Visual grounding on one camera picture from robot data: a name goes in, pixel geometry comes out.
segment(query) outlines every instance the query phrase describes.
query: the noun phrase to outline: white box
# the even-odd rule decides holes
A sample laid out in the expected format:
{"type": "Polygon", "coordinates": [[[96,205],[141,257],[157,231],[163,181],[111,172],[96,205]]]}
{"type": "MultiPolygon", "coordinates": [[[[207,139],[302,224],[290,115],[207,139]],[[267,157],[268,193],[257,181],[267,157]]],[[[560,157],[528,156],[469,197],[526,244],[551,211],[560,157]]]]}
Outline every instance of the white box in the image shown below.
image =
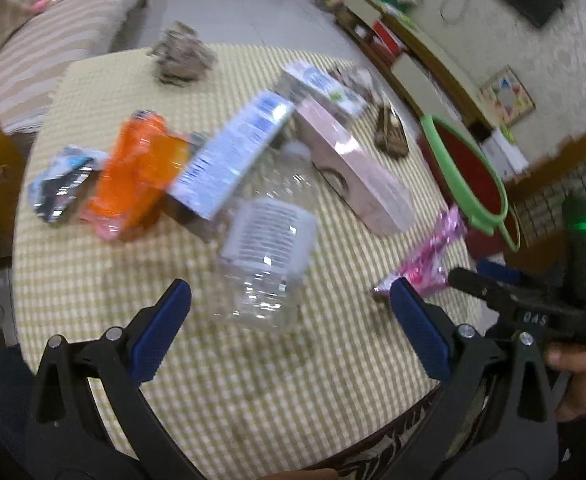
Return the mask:
{"type": "Polygon", "coordinates": [[[276,93],[257,94],[189,161],[169,195],[201,218],[214,218],[293,110],[276,93]]]}
{"type": "Polygon", "coordinates": [[[508,142],[500,130],[494,130],[480,148],[505,182],[528,167],[528,161],[519,148],[508,142]]]}
{"type": "Polygon", "coordinates": [[[345,127],[359,118],[369,106],[353,90],[302,60],[282,67],[275,91],[295,104],[311,96],[345,127]]]}
{"type": "Polygon", "coordinates": [[[382,18],[382,13],[366,0],[344,0],[344,7],[369,27],[373,27],[373,24],[382,18]]]}

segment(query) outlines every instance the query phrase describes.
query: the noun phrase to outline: pink box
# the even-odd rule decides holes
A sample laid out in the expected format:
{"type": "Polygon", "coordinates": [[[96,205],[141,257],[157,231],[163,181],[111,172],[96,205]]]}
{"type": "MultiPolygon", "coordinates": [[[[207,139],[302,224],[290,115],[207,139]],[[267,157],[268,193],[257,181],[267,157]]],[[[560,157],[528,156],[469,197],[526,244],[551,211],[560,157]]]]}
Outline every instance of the pink box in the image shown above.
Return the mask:
{"type": "Polygon", "coordinates": [[[295,110],[295,124],[316,168],[366,227],[378,236],[411,228],[415,213],[410,190],[329,112],[307,98],[295,110]]]}

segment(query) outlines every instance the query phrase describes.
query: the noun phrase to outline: red box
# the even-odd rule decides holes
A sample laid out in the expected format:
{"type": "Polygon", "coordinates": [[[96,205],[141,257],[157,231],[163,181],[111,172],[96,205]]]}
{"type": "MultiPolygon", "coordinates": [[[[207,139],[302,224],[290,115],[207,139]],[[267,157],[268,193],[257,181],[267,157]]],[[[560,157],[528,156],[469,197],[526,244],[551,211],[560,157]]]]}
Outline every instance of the red box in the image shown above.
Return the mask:
{"type": "Polygon", "coordinates": [[[391,66],[397,56],[389,50],[389,48],[377,36],[373,36],[371,40],[371,48],[375,50],[388,64],[391,66]]]}
{"type": "Polygon", "coordinates": [[[375,35],[387,46],[388,50],[396,58],[408,50],[406,45],[384,23],[379,21],[375,22],[372,28],[375,35]]]}

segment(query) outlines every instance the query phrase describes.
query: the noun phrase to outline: blue gripper pad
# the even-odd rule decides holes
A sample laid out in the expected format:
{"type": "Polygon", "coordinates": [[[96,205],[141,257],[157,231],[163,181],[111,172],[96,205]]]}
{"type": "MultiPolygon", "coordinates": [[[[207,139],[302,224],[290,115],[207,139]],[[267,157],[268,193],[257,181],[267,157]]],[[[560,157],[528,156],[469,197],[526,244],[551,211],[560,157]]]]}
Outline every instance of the blue gripper pad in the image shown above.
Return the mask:
{"type": "Polygon", "coordinates": [[[522,273],[519,270],[511,269],[500,264],[496,264],[487,259],[477,262],[477,273],[486,278],[492,278],[500,283],[509,283],[519,285],[522,281],[522,273]]]}
{"type": "Polygon", "coordinates": [[[445,381],[451,375],[450,348],[424,312],[415,297],[417,293],[409,287],[412,289],[405,278],[393,282],[389,295],[391,310],[402,325],[426,374],[431,379],[445,381]]]}
{"type": "Polygon", "coordinates": [[[179,280],[173,292],[166,298],[163,296],[156,306],[159,308],[129,352],[129,379],[138,386],[153,379],[160,368],[191,309],[191,287],[179,280]]]}

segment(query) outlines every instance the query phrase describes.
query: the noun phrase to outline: sofa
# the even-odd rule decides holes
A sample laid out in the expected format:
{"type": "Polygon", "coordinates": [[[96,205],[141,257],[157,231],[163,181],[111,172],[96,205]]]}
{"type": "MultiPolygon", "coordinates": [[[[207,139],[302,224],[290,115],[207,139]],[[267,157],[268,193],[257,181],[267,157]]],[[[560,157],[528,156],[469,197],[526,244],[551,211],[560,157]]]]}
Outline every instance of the sofa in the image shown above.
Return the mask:
{"type": "Polygon", "coordinates": [[[145,0],[0,0],[0,127],[28,155],[68,65],[110,51],[145,0]]]}

